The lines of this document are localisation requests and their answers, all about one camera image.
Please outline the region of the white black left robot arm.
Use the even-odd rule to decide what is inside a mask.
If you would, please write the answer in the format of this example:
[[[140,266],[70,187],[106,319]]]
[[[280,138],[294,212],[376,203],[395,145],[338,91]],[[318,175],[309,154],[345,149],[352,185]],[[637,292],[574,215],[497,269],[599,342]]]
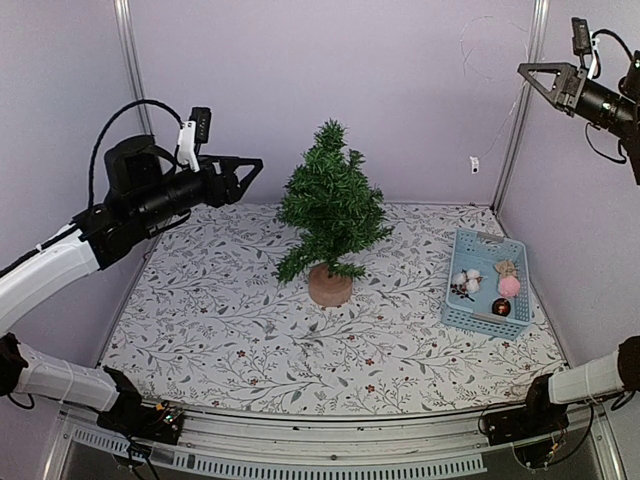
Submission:
[[[75,281],[102,271],[134,246],[184,223],[193,207],[239,201],[263,168],[260,159],[194,155],[182,171],[153,136],[137,135],[105,153],[109,190],[100,204],[75,215],[56,235],[1,272],[1,393],[38,395],[80,404],[128,434],[148,426],[148,412],[120,371],[88,369],[44,355],[18,341],[12,327],[29,311]]]

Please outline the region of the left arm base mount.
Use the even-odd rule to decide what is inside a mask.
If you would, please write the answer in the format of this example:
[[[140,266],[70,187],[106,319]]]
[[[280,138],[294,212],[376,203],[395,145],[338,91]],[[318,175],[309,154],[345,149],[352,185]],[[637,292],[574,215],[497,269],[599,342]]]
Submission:
[[[98,414],[97,425],[124,437],[177,445],[184,411],[167,402],[149,406],[136,400],[118,400],[110,410]]]

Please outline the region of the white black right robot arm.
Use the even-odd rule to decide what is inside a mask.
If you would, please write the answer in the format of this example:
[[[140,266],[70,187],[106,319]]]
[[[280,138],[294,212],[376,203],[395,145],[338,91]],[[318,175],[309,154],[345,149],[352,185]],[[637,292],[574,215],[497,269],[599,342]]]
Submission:
[[[628,163],[638,179],[639,75],[632,69],[638,59],[635,52],[617,91],[590,78],[588,69],[566,62],[522,63],[518,73],[557,110],[616,137],[626,153],[620,162]],[[609,355],[535,378],[518,412],[517,427],[524,435],[537,436],[549,425],[557,426],[570,404],[607,400],[638,389],[639,338],[633,336]]]

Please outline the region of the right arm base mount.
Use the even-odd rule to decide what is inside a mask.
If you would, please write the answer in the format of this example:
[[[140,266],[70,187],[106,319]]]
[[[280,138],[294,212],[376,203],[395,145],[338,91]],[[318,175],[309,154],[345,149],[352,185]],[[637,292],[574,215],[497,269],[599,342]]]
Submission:
[[[521,406],[483,412],[478,419],[478,429],[489,445],[511,445],[515,459],[528,469],[546,468],[555,460],[568,426],[566,406],[546,411]]]

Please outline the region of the small green christmas tree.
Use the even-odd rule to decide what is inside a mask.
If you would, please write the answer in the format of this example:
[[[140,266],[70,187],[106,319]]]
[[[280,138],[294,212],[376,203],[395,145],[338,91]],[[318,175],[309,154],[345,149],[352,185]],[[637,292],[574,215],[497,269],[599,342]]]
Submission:
[[[284,187],[277,218],[295,229],[299,243],[276,267],[281,284],[308,274],[311,300],[321,307],[339,307],[353,293],[353,283],[366,267],[345,262],[348,254],[367,250],[387,239],[384,194],[370,185],[362,166],[364,154],[346,143],[347,128],[329,119],[314,133]]]

